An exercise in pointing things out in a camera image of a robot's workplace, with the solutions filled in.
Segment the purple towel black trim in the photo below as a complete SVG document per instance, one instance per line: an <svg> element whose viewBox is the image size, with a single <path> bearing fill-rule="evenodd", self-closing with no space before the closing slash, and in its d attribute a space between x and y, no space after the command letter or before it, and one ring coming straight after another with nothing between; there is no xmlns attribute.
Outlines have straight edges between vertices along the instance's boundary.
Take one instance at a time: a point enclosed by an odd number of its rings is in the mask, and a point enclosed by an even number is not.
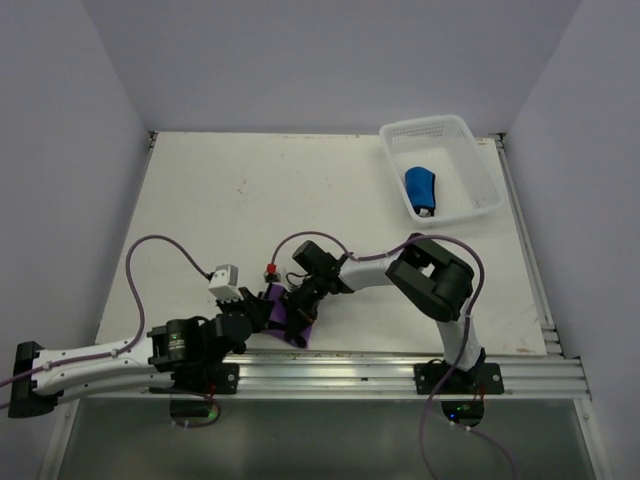
<svg viewBox="0 0 640 480"><path fill-rule="evenodd" d="M261 296L264 299L273 303L273 309L269 316L264 333L295 348L306 349L308 347L313 325L308 324L303 330L294 333L293 336L287 336L287 329L290 325L290 321L288 319L285 306L281 301L281 297L287 292L288 290L283 285L275 283L270 284L266 291L261 293Z"/></svg>

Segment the blue towel black trim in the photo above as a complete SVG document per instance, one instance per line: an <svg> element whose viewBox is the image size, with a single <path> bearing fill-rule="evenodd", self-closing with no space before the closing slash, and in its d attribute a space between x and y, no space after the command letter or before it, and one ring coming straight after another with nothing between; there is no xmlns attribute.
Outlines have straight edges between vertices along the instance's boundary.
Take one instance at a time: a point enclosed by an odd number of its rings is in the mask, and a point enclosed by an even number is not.
<svg viewBox="0 0 640 480"><path fill-rule="evenodd" d="M436 211L436 175L424 167L405 172L405 189L413 212L421 218L433 217Z"/></svg>

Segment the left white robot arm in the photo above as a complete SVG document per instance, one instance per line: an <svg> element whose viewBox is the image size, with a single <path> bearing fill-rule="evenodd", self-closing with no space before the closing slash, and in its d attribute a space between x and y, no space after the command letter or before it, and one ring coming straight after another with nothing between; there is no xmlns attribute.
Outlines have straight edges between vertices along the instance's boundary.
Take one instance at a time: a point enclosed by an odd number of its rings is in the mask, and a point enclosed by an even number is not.
<svg viewBox="0 0 640 480"><path fill-rule="evenodd" d="M46 415L67 401L97 393L146 388L210 399L237 389L239 368L230 354L270 323L274 304L261 298L222 302L211 319L174 319L140 337L76 350L47 350L36 342L16 349L6 380L12 419Z"/></svg>

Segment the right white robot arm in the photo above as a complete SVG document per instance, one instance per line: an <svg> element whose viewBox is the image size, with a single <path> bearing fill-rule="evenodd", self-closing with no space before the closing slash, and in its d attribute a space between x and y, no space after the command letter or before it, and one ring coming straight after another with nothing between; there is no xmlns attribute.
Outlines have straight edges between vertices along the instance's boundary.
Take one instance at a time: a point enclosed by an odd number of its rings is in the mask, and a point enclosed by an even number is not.
<svg viewBox="0 0 640 480"><path fill-rule="evenodd" d="M336 258L312 241L293 254L306 278L283 293L284 340L308 343L319 303L329 294L393 286L422 314L436 322L444 347L445 379L451 389L468 392L481 380L485 350L472 327L472 310L485 281L479 256L463 242L442 235L411 235L389 252Z"/></svg>

